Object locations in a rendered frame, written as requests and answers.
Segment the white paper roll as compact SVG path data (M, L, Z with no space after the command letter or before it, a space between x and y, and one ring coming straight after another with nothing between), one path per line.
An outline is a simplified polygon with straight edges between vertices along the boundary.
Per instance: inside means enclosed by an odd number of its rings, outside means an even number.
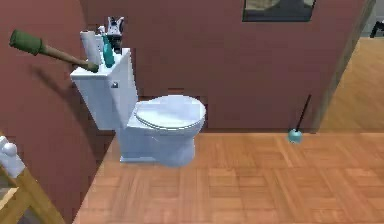
M100 57L100 51L98 48L98 42L96 41L95 32L89 30L81 31L80 39L82 41L87 59L96 65L100 65L102 60Z

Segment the green brown dumbbell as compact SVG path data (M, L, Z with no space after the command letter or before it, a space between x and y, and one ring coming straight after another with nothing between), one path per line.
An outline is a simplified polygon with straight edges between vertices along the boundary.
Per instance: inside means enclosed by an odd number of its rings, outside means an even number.
M81 67L87 71L97 73L99 66L93 62L78 59L66 52L60 51L43 42L39 37L32 36L24 31L15 29L9 39L9 46L20 51L37 56L38 54L55 58L75 66Z

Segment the white round-topped object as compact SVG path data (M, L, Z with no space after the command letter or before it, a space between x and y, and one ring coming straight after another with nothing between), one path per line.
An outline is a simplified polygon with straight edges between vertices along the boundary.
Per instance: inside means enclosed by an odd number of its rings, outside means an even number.
M17 146L5 136L0 136L0 164L12 178L17 178L25 169L25 164L18 156Z

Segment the white toilet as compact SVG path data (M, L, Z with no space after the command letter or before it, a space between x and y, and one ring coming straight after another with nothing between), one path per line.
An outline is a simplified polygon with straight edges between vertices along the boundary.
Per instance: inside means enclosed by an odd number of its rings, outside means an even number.
M97 128L116 133L122 162L179 167L194 159L205 106L185 95L139 99L129 48L110 68L101 66L96 73L78 68L70 77Z

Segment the black white spray bottle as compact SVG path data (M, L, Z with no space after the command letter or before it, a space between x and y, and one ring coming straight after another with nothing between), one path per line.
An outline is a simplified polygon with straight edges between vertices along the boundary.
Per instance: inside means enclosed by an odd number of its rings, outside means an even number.
M112 16L108 17L107 37L116 54L122 53L121 43L123 36L124 20L124 17L120 17L119 19L115 19Z

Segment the black chair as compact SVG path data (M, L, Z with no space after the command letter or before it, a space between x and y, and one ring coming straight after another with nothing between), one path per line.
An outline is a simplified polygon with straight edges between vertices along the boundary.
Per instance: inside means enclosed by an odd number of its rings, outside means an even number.
M374 38L377 34L377 31L378 30L382 30L384 31L384 21L380 22L380 21L377 21L371 31L371 34L370 34L370 37L371 38Z

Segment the teal bottle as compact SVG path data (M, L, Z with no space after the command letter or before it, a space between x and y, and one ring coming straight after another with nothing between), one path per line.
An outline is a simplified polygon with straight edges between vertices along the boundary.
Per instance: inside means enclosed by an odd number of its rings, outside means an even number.
M109 42L108 37L103 34L103 58L104 63L107 68L111 68L115 64L114 56L113 56L113 50L111 47L111 44Z

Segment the dark framed wall picture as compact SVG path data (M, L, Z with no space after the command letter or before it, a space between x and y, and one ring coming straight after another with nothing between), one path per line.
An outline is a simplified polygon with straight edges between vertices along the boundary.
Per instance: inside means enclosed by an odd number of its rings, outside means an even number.
M317 0L244 0L243 22L307 22Z

